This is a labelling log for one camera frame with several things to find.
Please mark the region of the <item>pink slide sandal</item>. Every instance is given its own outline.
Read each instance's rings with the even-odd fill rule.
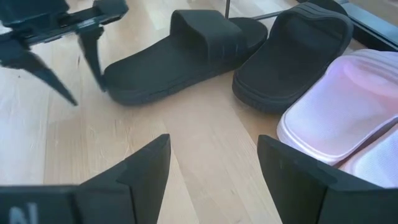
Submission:
[[[398,119],[398,53],[359,50],[337,58],[282,116],[283,143],[329,165]]]
[[[380,187],[398,187],[398,124],[355,154],[341,170]]]

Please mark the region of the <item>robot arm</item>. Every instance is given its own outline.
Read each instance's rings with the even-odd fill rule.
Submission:
[[[95,80],[105,91],[97,41],[104,31],[102,26],[121,19],[128,7],[125,0],[95,0],[89,9],[72,14],[68,10],[64,0],[0,0],[0,21],[12,29],[0,35],[0,65],[30,72],[77,105],[54,72],[30,51],[30,46],[76,33]]]

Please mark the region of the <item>wooden floor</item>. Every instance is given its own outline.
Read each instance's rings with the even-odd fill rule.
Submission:
[[[217,9],[225,0],[127,0],[130,11],[105,27],[102,67],[169,31],[175,9]],[[231,17],[288,9],[294,0],[232,0]],[[91,0],[70,0],[71,10]],[[274,19],[264,23],[271,28]],[[24,71],[0,69],[0,184],[79,184],[162,133],[172,163],[159,223],[280,223],[256,156],[259,134],[276,138],[280,116],[237,100],[232,73],[145,106],[125,108],[96,86],[74,35],[33,48],[62,79],[69,105]]]

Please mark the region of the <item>metal frame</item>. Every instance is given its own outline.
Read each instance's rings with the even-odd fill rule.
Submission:
[[[370,49],[398,52],[398,28],[396,26],[361,9],[347,0],[339,1],[339,4],[346,9],[348,17],[353,21],[353,38],[355,40]],[[225,18],[227,19],[229,18],[230,6],[231,0],[226,0]],[[268,19],[278,16],[281,12],[283,11],[252,17],[252,19]]]

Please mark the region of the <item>black slide sandal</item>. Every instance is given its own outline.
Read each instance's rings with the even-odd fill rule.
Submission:
[[[170,35],[108,66],[111,98],[139,105],[240,67],[267,39],[267,28],[249,18],[227,20],[218,11],[181,10]]]
[[[331,4],[306,2],[281,13],[266,43],[235,71],[237,98],[266,113],[283,113],[298,100],[351,41],[351,20]]]

